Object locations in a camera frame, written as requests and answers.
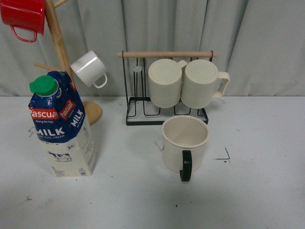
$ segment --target cream mug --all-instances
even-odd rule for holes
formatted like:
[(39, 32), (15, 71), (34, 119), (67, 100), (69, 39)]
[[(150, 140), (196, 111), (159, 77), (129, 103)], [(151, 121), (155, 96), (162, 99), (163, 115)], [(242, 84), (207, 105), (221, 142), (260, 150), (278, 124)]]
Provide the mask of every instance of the cream mug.
[(180, 173), (181, 181), (189, 181), (203, 161), (209, 139), (207, 124), (189, 115), (173, 116), (162, 124), (162, 135), (163, 162), (170, 170)]
[[(71, 68), (88, 87), (93, 84), (96, 88), (102, 88), (107, 83), (107, 69), (93, 51), (89, 51), (71, 64)], [(103, 75), (105, 76), (104, 83), (97, 85), (95, 82)]]
[[(217, 79), (223, 79), (224, 82), (221, 89), (215, 92)], [(218, 72), (212, 62), (191, 61), (185, 68), (181, 101), (190, 108), (204, 108), (211, 102), (213, 96), (223, 96), (229, 82), (229, 74)]]
[(175, 106), (180, 100), (182, 75), (187, 62), (160, 59), (148, 69), (150, 98), (160, 108)]

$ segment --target cow illustration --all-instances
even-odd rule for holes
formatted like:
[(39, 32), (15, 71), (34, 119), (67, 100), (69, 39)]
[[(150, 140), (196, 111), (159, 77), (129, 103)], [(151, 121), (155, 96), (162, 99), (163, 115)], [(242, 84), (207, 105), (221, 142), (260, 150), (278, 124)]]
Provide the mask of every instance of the cow illustration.
[(61, 162), (72, 161), (70, 154), (54, 154), (50, 151), (48, 151), (48, 154), (53, 155), (55, 157), (56, 161), (61, 161)]

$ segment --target milk carton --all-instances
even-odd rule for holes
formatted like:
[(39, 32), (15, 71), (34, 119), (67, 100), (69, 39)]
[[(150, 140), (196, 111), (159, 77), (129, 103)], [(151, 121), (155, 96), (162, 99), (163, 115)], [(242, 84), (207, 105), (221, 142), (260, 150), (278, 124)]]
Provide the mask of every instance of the milk carton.
[(90, 176), (96, 152), (80, 96), (66, 72), (30, 83), (29, 103), (37, 136), (57, 177)]

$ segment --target mug rack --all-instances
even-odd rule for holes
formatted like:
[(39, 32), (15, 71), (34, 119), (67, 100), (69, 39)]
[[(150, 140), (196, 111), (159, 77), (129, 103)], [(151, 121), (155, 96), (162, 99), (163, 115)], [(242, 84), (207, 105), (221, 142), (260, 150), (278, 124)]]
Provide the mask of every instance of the mug rack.
[[(208, 124), (208, 116), (204, 108), (192, 109), (185, 106), (180, 100), (177, 105), (170, 108), (160, 108), (151, 102), (147, 93), (147, 58), (209, 58), (217, 57), (218, 53), (210, 52), (119, 52), (119, 58), (122, 58), (123, 75), (126, 94), (126, 125), (162, 125), (163, 122), (174, 115), (191, 115), (197, 117)], [(136, 58), (136, 64), (133, 68), (133, 77), (131, 80), (132, 96), (128, 94), (127, 73), (125, 68), (126, 58)]]

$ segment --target red mug handle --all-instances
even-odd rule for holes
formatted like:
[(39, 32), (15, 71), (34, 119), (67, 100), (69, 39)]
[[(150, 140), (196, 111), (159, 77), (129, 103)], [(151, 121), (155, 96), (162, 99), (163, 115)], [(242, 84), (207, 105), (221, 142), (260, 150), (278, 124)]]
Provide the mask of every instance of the red mug handle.
[(11, 31), (13, 32), (13, 34), (15, 35), (15, 37), (17, 37), (19, 40), (23, 41), (23, 42), (34, 42), (37, 40), (37, 32), (34, 32), (34, 39), (33, 40), (27, 40), (27, 39), (23, 39), (20, 36), (17, 35), (14, 26), (11, 26)]

